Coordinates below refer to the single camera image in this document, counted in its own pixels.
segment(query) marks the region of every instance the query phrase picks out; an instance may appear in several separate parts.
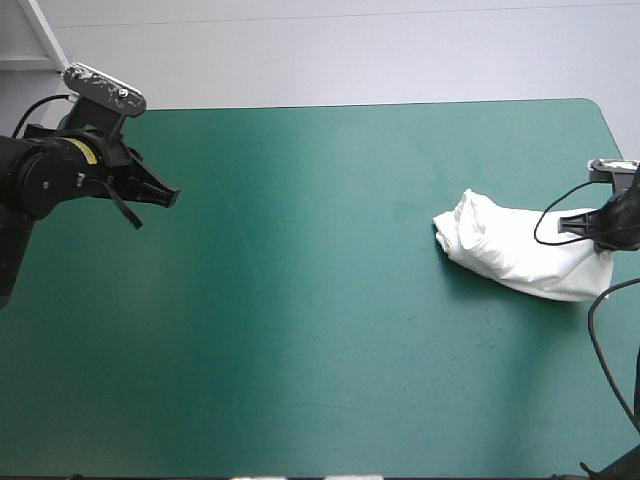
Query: white cloth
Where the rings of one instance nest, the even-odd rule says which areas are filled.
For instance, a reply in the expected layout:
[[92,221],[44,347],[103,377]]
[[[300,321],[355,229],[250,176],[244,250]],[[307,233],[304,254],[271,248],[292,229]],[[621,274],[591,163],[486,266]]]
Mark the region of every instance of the white cloth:
[[[538,238],[547,242],[576,238],[558,233],[558,218],[589,210],[548,213]],[[596,253],[592,240],[553,247],[539,244],[533,228],[541,213],[499,207],[467,189],[454,210],[433,222],[436,239],[449,258],[480,275],[552,300],[593,300],[611,283],[611,252]]]

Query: cloth fold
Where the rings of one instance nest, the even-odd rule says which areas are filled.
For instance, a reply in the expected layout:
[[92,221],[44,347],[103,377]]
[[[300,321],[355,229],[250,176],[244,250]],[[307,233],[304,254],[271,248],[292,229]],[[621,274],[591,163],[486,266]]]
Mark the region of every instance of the cloth fold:
[[[538,238],[570,240],[558,233],[558,219],[592,209],[549,212]],[[465,190],[456,207],[433,219],[436,239],[451,260],[507,287],[567,302],[593,300],[609,287],[611,252],[596,252],[592,240],[562,246],[541,245],[533,228],[542,212],[504,208]]]

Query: scratch mark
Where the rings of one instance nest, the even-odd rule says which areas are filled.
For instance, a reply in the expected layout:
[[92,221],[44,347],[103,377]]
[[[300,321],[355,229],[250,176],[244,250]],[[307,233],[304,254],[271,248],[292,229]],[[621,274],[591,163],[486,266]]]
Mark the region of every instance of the scratch mark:
[[322,408],[335,408],[339,410],[350,410],[352,412],[376,413],[373,410],[365,410],[362,408],[349,407],[347,405],[336,405],[333,403],[294,402],[293,404],[297,407],[322,407]]
[[224,188],[222,188],[222,186],[218,185],[218,188],[220,188],[220,192],[222,193],[222,197],[224,198],[225,203],[227,204],[227,207],[229,207],[229,210],[231,210],[231,213],[233,213],[233,216],[236,219],[236,224],[238,225],[238,232],[240,233],[240,238],[242,239],[242,246],[244,247],[244,251],[247,255],[247,258],[249,260],[249,265],[251,267],[251,276],[253,277],[253,287],[255,289],[256,292],[259,291],[258,289],[258,264],[256,262],[256,259],[253,255],[253,248],[251,247],[251,243],[249,243],[249,237],[247,236],[247,233],[245,232],[245,229],[242,227],[242,223],[240,222],[240,216],[238,215],[238,211],[236,210],[235,206],[233,205],[233,202],[231,201],[231,198],[229,197],[229,195],[227,195],[227,192],[225,192]]

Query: wire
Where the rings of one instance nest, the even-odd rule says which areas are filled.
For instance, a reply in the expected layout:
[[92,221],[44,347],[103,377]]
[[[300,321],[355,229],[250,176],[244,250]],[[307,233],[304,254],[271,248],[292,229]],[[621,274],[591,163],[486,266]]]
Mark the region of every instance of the wire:
[[11,138],[16,138],[18,136],[18,133],[20,133],[20,129],[24,125],[24,122],[27,121],[27,118],[29,118],[29,115],[31,115],[36,108],[38,108],[40,105],[44,105],[47,102],[51,102],[52,100],[62,100],[62,99],[68,100],[69,99],[69,95],[67,95],[67,94],[51,95],[50,97],[45,97],[42,100],[38,100],[36,103],[31,105],[27,109],[27,111],[24,112],[24,115],[22,115],[22,118],[18,122],[18,126],[16,127],[16,129],[13,131],[13,134],[11,135]]
[[540,240],[538,238],[538,227],[542,223],[542,220],[544,219],[544,217],[547,216],[547,213],[549,213],[549,210],[551,210],[553,207],[555,207],[557,204],[559,204],[562,200],[567,198],[569,195],[571,195],[575,191],[580,190],[581,188],[584,188],[587,185],[591,185],[592,183],[594,183],[594,182],[588,181],[588,182],[585,182],[585,183],[581,183],[577,187],[573,187],[571,190],[569,190],[567,193],[562,195],[560,198],[558,198],[557,200],[554,200],[553,202],[551,202],[551,204],[547,208],[544,209],[544,211],[542,212],[542,215],[540,215],[540,218],[538,219],[538,222],[536,223],[536,226],[533,229],[533,238],[536,240],[536,242],[538,242],[538,243],[540,243],[542,245],[549,245],[549,246],[555,247],[557,245],[568,245],[569,243],[575,243],[575,242],[580,242],[582,240],[586,240],[585,237],[578,237],[578,238],[574,238],[572,240],[566,240],[564,242],[545,242],[545,241]]
[[[590,235],[584,235],[584,236],[580,236],[578,238],[574,238],[572,240],[566,240],[566,241],[563,241],[563,242],[545,242],[545,241],[540,240],[538,238],[538,227],[542,223],[542,220],[547,215],[547,213],[549,213],[549,211],[553,207],[555,207],[558,203],[560,203],[562,200],[567,198],[569,195],[571,195],[572,193],[574,193],[577,190],[580,190],[583,187],[586,187],[587,185],[591,185],[592,183],[595,183],[595,182],[588,181],[588,182],[582,183],[582,184],[580,184],[580,185],[578,185],[576,187],[573,187],[571,190],[569,190],[567,193],[562,195],[557,200],[553,201],[551,203],[551,205],[549,205],[547,208],[544,209],[544,211],[542,212],[542,215],[540,216],[540,219],[538,220],[538,222],[536,223],[535,228],[533,229],[533,238],[536,240],[536,242],[538,242],[538,243],[540,243],[542,245],[549,245],[549,246],[568,245],[570,243],[581,242],[583,240],[598,239],[598,237],[600,237],[602,235],[608,235],[610,233],[622,232],[622,231],[625,231],[625,230],[633,230],[633,229],[636,229],[636,228],[640,228],[640,225],[631,225],[629,227],[618,228],[618,229],[615,229],[615,230],[609,230],[609,231],[605,231],[605,232],[597,232],[597,233],[590,234]],[[613,249],[617,250],[617,247],[615,245],[608,244],[607,242],[604,242],[602,240],[597,240],[597,241],[599,243],[603,244],[603,245],[607,245],[607,246],[612,247]],[[598,295],[598,297],[593,301],[593,303],[591,304],[591,307],[589,308],[589,313],[587,314],[587,328],[589,330],[589,337],[591,338],[591,343],[593,344],[593,349],[595,350],[596,356],[598,357],[598,361],[600,362],[600,367],[602,367],[602,371],[604,372],[605,377],[607,377],[607,382],[609,382],[609,386],[611,387],[611,390],[613,391],[613,394],[618,399],[618,402],[620,403],[620,406],[622,407],[624,412],[627,414],[627,417],[629,417],[629,420],[633,424],[634,428],[638,431],[638,433],[640,433],[640,423],[638,421],[639,419],[634,415],[633,411],[631,410],[631,408],[627,404],[626,400],[622,396],[622,393],[620,393],[620,389],[618,388],[618,385],[616,384],[615,380],[613,379],[613,375],[611,374],[611,370],[609,369],[609,365],[607,365],[607,361],[604,358],[604,354],[602,353],[602,348],[600,347],[600,342],[598,341],[598,337],[596,336],[595,326],[594,326],[594,316],[595,316],[596,309],[598,308],[598,306],[600,305],[602,300],[604,300],[607,297],[607,295],[609,295],[609,294],[611,294],[611,293],[613,293],[613,292],[615,292],[617,290],[621,290],[621,289],[623,289],[625,287],[629,287],[631,285],[635,285],[635,284],[638,284],[638,283],[640,283],[640,277],[634,278],[633,280],[627,280],[626,282],[618,283],[617,285],[613,285],[612,287],[607,288],[600,295]],[[635,393],[636,393],[636,397],[637,397],[638,396],[638,375],[640,374],[640,353],[638,354],[638,364],[636,365],[636,367],[637,368],[636,368],[636,392]]]
[[544,240],[540,240],[538,238],[538,227],[542,223],[542,220],[544,220],[544,217],[546,217],[547,213],[549,213],[549,211],[553,207],[555,207],[558,203],[560,203],[562,200],[567,198],[569,195],[571,195],[572,193],[574,193],[577,190],[580,190],[583,187],[586,187],[587,185],[591,185],[592,183],[596,183],[596,182],[588,181],[588,182],[585,182],[585,183],[581,183],[577,187],[573,187],[571,190],[569,190],[567,193],[562,195],[557,200],[554,200],[551,203],[551,205],[549,205],[547,208],[544,209],[544,211],[542,212],[542,215],[540,215],[540,218],[538,219],[538,222],[536,223],[536,226],[533,229],[533,238],[535,239],[536,242],[538,242],[541,245],[547,245],[547,246],[550,246],[550,247],[557,247],[557,246],[560,246],[560,245],[569,245],[571,243],[577,243],[577,242],[582,242],[584,240],[593,240],[593,239],[595,239],[598,243],[600,243],[602,245],[606,245],[607,247],[610,247],[613,250],[618,250],[619,247],[616,247],[615,245],[612,245],[612,244],[610,244],[610,243],[608,243],[608,242],[606,242],[604,240],[601,240],[600,237],[602,237],[604,235],[609,235],[611,233],[624,232],[626,230],[635,230],[637,228],[640,228],[640,224],[630,225],[628,227],[615,228],[613,230],[605,230],[604,232],[596,232],[596,233],[591,233],[591,234],[588,234],[588,235],[580,235],[577,238],[572,238],[571,240],[564,240],[562,242],[547,242],[547,241],[544,241]]
[[610,293],[613,293],[616,290],[620,290],[630,285],[635,285],[637,283],[640,283],[640,277],[634,278],[633,280],[627,280],[626,282],[619,283],[617,285],[614,285],[613,287],[609,287],[600,295],[598,295],[598,298],[594,300],[594,302],[591,304],[591,308],[589,308],[589,313],[587,314],[587,326],[589,328],[589,337],[591,337],[591,343],[593,344],[593,348],[596,352],[596,355],[598,356],[598,361],[600,362],[602,371],[607,377],[609,386],[611,387],[611,390],[613,390],[613,394],[618,399],[618,402],[620,402],[622,409],[627,414],[627,417],[629,417],[629,420],[631,420],[631,423],[633,424],[635,429],[638,431],[638,433],[640,433],[640,424],[638,423],[638,419],[631,411],[631,408],[629,408],[629,405],[627,404],[624,397],[620,393],[620,389],[618,388],[618,385],[616,385],[616,382],[613,379],[613,376],[611,375],[611,370],[609,370],[607,361],[604,358],[604,354],[602,353],[602,348],[600,348],[600,342],[598,342],[598,338],[596,337],[596,332],[594,328],[594,314],[596,312],[596,309],[598,308],[598,305],[600,305],[600,302],[602,302],[602,300],[604,300],[605,297]]

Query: black cable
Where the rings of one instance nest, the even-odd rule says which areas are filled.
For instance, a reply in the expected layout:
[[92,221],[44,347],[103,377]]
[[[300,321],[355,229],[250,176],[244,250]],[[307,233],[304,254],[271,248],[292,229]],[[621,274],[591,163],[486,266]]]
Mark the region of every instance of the black cable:
[[547,215],[547,213],[549,213],[549,211],[553,207],[555,207],[562,200],[564,200],[569,195],[574,193],[576,190],[580,190],[581,188],[586,187],[587,185],[591,185],[592,183],[596,183],[596,182],[588,181],[588,182],[585,182],[585,183],[582,183],[582,184],[578,185],[577,187],[573,187],[571,190],[569,190],[567,193],[562,195],[557,200],[554,200],[547,208],[544,209],[544,211],[542,212],[542,215],[540,215],[540,218],[538,219],[538,222],[536,223],[536,226],[533,229],[533,238],[535,239],[536,242],[538,242],[541,245],[547,245],[547,246],[550,246],[550,247],[557,247],[559,245],[569,245],[571,243],[577,243],[577,242],[582,242],[584,240],[594,240],[595,239],[598,243],[601,243],[602,245],[606,245],[607,247],[610,247],[610,248],[612,248],[614,250],[617,250],[618,247],[616,247],[615,245],[612,245],[610,243],[607,243],[604,240],[600,240],[599,237],[601,237],[603,235],[609,235],[610,233],[618,233],[618,232],[624,232],[626,230],[635,230],[637,228],[640,228],[640,224],[631,225],[631,226],[628,226],[628,227],[616,228],[616,229],[613,229],[613,230],[606,230],[604,232],[596,232],[596,233],[592,233],[592,234],[589,234],[589,235],[581,235],[581,236],[579,236],[577,238],[572,238],[571,240],[564,240],[562,242],[546,242],[544,240],[540,240],[538,238],[538,227],[542,223],[542,220],[544,220],[544,217]]
[[111,188],[111,181],[105,182],[104,180],[97,177],[87,177],[87,181],[95,182],[102,185],[109,197],[111,197],[111,200],[113,201],[115,206],[118,207],[118,210],[120,210],[120,213],[122,213],[122,215],[124,215],[124,217],[129,220],[129,222],[131,222],[135,229],[137,230],[142,227],[142,220],[140,219],[140,217],[138,217],[138,215],[136,215],[136,212],[131,210],[129,206],[124,202],[124,200],[122,200],[120,195],[118,195],[118,193],[113,188]]
[[45,97],[42,100],[38,100],[36,103],[31,105],[27,109],[27,111],[24,112],[24,115],[22,115],[22,118],[18,122],[18,126],[16,127],[16,129],[13,131],[13,134],[11,135],[11,138],[17,138],[18,133],[20,133],[20,129],[24,125],[24,122],[27,121],[27,118],[29,118],[29,115],[31,115],[36,108],[38,108],[40,105],[44,105],[47,102],[51,102],[52,100],[62,100],[62,99],[64,99],[64,100],[69,99],[69,95],[67,95],[67,94],[51,95],[50,97]]
[[618,402],[620,402],[620,405],[622,406],[622,409],[627,414],[627,417],[629,417],[629,420],[631,420],[631,423],[633,424],[635,429],[638,431],[638,433],[640,433],[640,424],[638,423],[638,419],[636,418],[636,416],[633,414],[633,412],[629,408],[629,405],[627,404],[627,402],[623,398],[622,394],[620,393],[620,389],[616,385],[616,382],[613,379],[613,376],[611,375],[611,371],[609,370],[609,366],[607,365],[607,361],[605,360],[604,354],[602,353],[602,349],[600,348],[600,343],[598,342],[598,338],[596,337],[596,332],[595,332],[595,328],[594,328],[594,325],[593,325],[593,316],[595,314],[595,311],[598,308],[598,305],[600,305],[600,302],[602,302],[602,300],[604,300],[604,298],[607,295],[609,295],[610,293],[615,292],[616,290],[620,290],[621,288],[628,287],[630,285],[635,285],[636,283],[640,283],[640,278],[634,278],[633,280],[627,280],[626,282],[622,282],[622,283],[619,283],[617,285],[614,285],[613,287],[609,287],[604,292],[602,292],[600,295],[598,295],[598,298],[596,298],[594,300],[594,302],[591,304],[591,308],[589,308],[589,313],[587,314],[587,326],[589,328],[589,336],[591,337],[591,343],[593,343],[593,348],[596,351],[596,355],[598,356],[598,361],[600,362],[600,366],[602,367],[602,371],[604,372],[605,376],[607,377],[607,381],[609,382],[609,386],[611,387],[611,390],[613,390],[613,394],[618,399]]

